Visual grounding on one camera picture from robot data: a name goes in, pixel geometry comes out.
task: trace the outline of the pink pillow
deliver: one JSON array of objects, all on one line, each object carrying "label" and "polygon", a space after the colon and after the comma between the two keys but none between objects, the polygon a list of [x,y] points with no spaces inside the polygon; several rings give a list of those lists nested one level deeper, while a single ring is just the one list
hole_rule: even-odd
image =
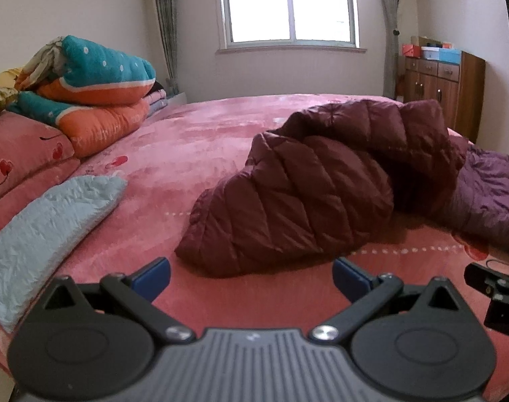
[{"label": "pink pillow", "polygon": [[77,158],[69,158],[41,170],[2,197],[0,199],[0,231],[31,201],[65,181],[79,165],[80,161]]},{"label": "pink pillow", "polygon": [[11,112],[0,114],[0,198],[38,171],[73,156],[61,131]]}]

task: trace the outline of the orange box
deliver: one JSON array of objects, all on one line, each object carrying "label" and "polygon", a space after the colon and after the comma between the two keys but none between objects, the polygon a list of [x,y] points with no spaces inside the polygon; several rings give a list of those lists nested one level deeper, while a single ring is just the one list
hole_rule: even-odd
[{"label": "orange box", "polygon": [[405,57],[415,57],[419,59],[422,56],[422,49],[417,45],[403,44],[401,46],[401,53]]}]

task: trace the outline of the window pane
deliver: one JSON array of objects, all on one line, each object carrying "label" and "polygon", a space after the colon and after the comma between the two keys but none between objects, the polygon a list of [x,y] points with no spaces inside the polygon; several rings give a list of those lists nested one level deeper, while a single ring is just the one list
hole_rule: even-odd
[{"label": "window pane", "polygon": [[290,39],[288,0],[229,0],[232,41]]},{"label": "window pane", "polygon": [[348,0],[294,0],[299,40],[351,41]]}]

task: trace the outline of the purple blanket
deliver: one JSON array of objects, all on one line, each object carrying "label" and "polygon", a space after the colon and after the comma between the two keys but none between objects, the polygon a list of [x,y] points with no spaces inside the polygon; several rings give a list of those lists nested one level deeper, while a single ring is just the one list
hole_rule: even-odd
[{"label": "purple blanket", "polygon": [[509,156],[469,146],[454,195],[436,220],[509,251]]}]

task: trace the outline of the heart pattern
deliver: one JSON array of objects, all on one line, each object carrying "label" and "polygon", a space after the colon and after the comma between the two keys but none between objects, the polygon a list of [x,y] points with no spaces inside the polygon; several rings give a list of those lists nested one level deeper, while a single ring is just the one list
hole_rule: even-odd
[{"label": "heart pattern", "polygon": [[464,251],[475,262],[481,262],[489,256],[489,243],[477,236],[452,232],[452,237],[464,246]]},{"label": "heart pattern", "polygon": [[111,163],[108,163],[105,165],[106,169],[116,168],[117,166],[120,166],[124,163],[128,162],[128,156],[122,155],[114,159]]},{"label": "heart pattern", "polygon": [[0,172],[5,177],[13,170],[13,164],[10,161],[3,160],[0,162]]},{"label": "heart pattern", "polygon": [[54,148],[54,151],[52,152],[52,158],[54,160],[59,160],[63,156],[63,145],[58,142],[57,146]]}]

